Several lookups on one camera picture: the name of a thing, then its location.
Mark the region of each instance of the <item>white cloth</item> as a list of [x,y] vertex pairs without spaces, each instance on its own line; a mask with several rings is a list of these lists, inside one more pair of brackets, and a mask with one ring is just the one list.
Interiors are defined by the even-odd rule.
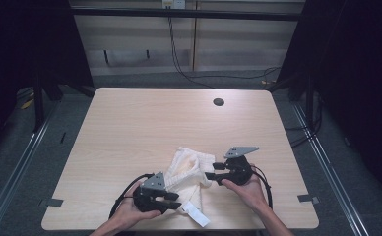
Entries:
[[205,172],[214,172],[214,162],[215,157],[211,154],[179,147],[164,174],[166,190],[179,195],[177,202],[185,204],[189,201],[202,210],[200,184],[205,187],[212,184]]

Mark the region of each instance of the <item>hand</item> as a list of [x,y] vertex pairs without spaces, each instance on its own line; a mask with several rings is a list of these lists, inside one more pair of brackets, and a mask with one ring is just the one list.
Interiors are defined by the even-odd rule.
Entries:
[[236,185],[230,180],[222,179],[222,184],[224,184],[228,189],[233,190],[243,201],[252,209],[256,207],[262,207],[267,205],[264,192],[262,191],[262,184],[259,178],[252,174],[250,179],[244,185]]
[[138,181],[132,186],[126,193],[125,199],[121,202],[114,215],[92,235],[114,235],[120,231],[133,227],[143,219],[152,219],[161,215],[159,210],[141,212],[136,208],[131,197],[133,197],[133,192],[140,184],[142,184],[142,182]]

